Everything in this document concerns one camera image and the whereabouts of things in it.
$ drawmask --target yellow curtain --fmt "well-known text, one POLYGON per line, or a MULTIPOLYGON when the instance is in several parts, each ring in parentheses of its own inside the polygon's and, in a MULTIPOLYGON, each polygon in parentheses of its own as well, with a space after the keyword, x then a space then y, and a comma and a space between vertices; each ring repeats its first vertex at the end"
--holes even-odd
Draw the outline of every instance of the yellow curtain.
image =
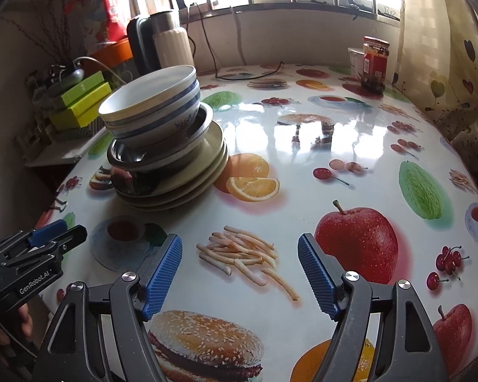
POLYGON ((466 0, 404 0, 395 86, 478 171, 478 17, 466 0))

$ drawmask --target human hand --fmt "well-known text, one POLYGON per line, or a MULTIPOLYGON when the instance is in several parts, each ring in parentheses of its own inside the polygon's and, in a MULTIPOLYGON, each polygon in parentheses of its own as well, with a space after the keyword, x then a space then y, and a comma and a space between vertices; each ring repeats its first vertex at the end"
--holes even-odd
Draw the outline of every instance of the human hand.
MULTIPOLYGON (((18 309, 18 313, 21 317, 21 331, 25 335, 27 339, 32 337, 32 331, 33 331, 33 323, 32 323, 32 318, 28 314, 28 306, 23 305, 18 309)), ((0 346, 8 346, 10 345, 11 341, 9 339, 9 336, 0 328, 0 346)), ((7 362, 5 358, 0 355, 0 359, 7 365, 7 362)))

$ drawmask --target red plastic bag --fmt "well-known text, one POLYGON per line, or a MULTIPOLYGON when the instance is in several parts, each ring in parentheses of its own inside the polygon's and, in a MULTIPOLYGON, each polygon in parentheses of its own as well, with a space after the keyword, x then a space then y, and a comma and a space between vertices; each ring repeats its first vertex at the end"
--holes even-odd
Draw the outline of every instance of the red plastic bag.
POLYGON ((65 12, 73 8, 79 11, 87 54, 126 37, 126 27, 131 19, 129 0, 74 0, 67 5, 65 12))

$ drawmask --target metal bolt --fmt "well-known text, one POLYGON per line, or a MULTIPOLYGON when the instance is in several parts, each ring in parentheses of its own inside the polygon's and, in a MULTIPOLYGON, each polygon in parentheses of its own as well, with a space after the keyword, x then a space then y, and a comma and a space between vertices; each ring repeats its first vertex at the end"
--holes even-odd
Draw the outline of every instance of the metal bolt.
POLYGON ((80 291, 82 288, 83 288, 82 282, 74 282, 73 284, 71 284, 71 290, 80 291))
POLYGON ((345 272, 345 278, 350 282, 357 282, 359 280, 359 274, 350 270, 349 272, 345 272))
POLYGON ((407 290, 407 289, 411 288, 411 283, 409 283, 408 280, 400 279, 399 280, 399 287, 401 289, 407 290))
POLYGON ((136 273, 135 272, 127 272, 122 275, 122 279, 125 282, 132 282, 134 279, 136 279, 136 273))

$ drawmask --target sandwich print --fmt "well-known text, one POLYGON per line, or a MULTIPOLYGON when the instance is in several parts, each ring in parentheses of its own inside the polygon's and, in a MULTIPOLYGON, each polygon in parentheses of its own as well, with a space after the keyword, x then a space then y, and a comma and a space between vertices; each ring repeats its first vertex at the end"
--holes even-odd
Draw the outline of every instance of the sandwich print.
POLYGON ((199 313, 154 315, 148 338, 169 382, 261 382, 264 344, 238 324, 199 313))

